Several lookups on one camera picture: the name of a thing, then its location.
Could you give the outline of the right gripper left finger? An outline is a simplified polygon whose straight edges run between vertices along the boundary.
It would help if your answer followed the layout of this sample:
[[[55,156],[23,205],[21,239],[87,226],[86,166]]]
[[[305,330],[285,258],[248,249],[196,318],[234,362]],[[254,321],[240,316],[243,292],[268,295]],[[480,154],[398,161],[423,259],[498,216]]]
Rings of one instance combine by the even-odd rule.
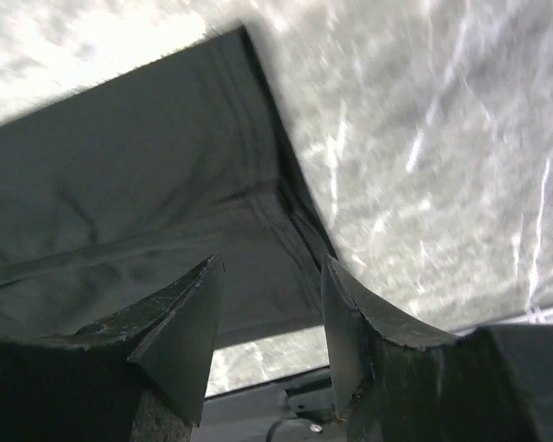
[[[70,335],[0,334],[0,441],[186,441],[201,423],[224,262]]]

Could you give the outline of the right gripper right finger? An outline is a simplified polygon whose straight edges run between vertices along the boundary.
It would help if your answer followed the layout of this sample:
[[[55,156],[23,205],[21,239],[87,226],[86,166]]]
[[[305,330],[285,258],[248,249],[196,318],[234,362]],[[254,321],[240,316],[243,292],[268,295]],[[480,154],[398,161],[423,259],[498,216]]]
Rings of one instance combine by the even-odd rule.
[[[337,415],[350,441],[553,441],[553,325],[454,335],[322,268]]]

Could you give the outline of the black t-shirt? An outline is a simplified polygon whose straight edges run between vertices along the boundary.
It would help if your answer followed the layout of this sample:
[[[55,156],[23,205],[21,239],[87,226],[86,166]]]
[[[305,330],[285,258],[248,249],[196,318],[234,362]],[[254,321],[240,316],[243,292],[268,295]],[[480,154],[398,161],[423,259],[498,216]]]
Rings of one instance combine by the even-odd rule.
[[[293,332],[332,251],[245,28],[0,127],[0,332],[75,332],[214,254],[220,345]]]

